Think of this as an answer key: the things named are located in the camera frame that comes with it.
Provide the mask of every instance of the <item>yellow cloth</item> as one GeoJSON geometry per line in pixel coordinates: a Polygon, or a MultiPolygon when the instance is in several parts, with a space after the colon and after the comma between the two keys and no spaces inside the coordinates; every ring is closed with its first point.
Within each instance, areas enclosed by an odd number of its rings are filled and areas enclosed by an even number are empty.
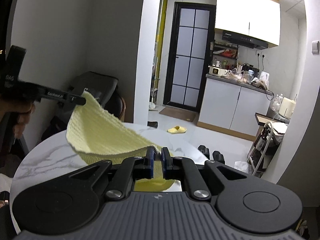
{"type": "MultiPolygon", "coordinates": [[[[67,141],[88,164],[100,160],[111,160],[120,164],[125,158],[145,156],[148,146],[157,151],[161,147],[126,128],[119,119],[104,110],[94,97],[84,92],[87,100],[84,106],[76,106],[67,128],[67,141]]],[[[136,182],[136,191],[162,191],[174,183],[162,176],[160,161],[154,162],[154,178],[136,182]]]]}

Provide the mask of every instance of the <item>paper towel roll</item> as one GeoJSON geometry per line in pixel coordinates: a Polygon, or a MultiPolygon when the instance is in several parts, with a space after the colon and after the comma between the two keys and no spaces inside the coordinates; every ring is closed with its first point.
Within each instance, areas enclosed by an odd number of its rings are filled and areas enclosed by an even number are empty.
{"type": "Polygon", "coordinates": [[[295,101],[289,98],[283,98],[282,104],[280,106],[279,114],[290,119],[295,106],[296,106],[295,101]]]}

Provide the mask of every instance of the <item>white marble tabletop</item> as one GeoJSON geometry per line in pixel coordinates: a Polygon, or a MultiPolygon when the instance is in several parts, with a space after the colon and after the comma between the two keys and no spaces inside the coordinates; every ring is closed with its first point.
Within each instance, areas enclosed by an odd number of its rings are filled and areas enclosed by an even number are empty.
{"type": "MultiPolygon", "coordinates": [[[[194,146],[175,137],[175,135],[133,123],[124,123],[124,125],[153,143],[168,147],[174,156],[188,157],[196,164],[204,164],[208,160],[194,146]]],[[[66,131],[51,136],[36,146],[18,167],[10,189],[10,209],[15,197],[26,188],[75,171],[86,165],[68,144],[66,131]]],[[[181,191],[180,182],[176,181],[167,191],[181,191]]],[[[11,217],[16,231],[20,232],[12,211],[11,217]]]]}

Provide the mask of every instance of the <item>glass door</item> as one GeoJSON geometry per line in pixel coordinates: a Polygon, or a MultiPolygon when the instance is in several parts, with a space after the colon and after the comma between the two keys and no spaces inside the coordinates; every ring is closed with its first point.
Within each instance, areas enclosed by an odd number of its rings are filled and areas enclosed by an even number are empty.
{"type": "Polygon", "coordinates": [[[199,111],[214,40],[215,6],[176,3],[164,104],[199,111]]]}

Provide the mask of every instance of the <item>kitchen counter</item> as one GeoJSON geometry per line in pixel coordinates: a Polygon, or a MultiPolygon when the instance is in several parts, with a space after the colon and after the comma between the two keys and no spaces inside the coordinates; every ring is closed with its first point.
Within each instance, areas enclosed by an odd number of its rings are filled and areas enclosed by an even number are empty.
{"type": "Polygon", "coordinates": [[[271,92],[212,75],[206,81],[197,126],[254,141],[255,113],[267,113],[271,92]]]}
{"type": "Polygon", "coordinates": [[[213,76],[213,75],[210,75],[210,74],[207,74],[207,75],[206,75],[206,78],[215,79],[215,80],[219,80],[219,81],[222,81],[222,82],[234,84],[234,85],[237,85],[237,86],[249,88],[249,89],[252,89],[252,90],[261,92],[261,93],[266,93],[267,95],[270,95],[270,96],[273,95],[272,92],[269,91],[269,90],[265,91],[264,89],[256,88],[256,87],[254,87],[254,86],[252,86],[252,85],[248,85],[248,84],[243,84],[243,83],[237,82],[237,81],[235,81],[235,80],[226,79],[226,78],[222,78],[222,77],[217,77],[217,76],[213,76]]]}

